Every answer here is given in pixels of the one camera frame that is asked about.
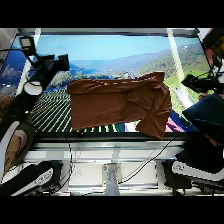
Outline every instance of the landscape image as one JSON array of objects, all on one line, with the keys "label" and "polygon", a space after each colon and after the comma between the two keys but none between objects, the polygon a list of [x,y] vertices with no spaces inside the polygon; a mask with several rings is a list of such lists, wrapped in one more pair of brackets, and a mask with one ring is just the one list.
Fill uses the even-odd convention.
[{"label": "landscape image", "polygon": [[[197,76],[209,71],[210,67],[198,38],[176,37],[175,42],[185,76]],[[18,37],[12,47],[20,48]],[[186,105],[181,97],[182,84],[178,79],[168,37],[42,35],[36,49],[40,56],[54,54],[57,58],[59,55],[68,54],[70,62],[70,70],[58,72],[31,113],[36,131],[73,131],[70,96],[66,93],[71,80],[133,79],[154,71],[165,72],[165,84],[171,92],[172,113],[166,132],[195,130],[182,115]],[[15,96],[25,62],[22,51],[9,52],[0,71],[1,93]],[[198,102],[198,94],[191,90],[187,90],[187,97],[192,104]],[[137,123],[138,121],[110,124],[81,131],[134,132]]]}]

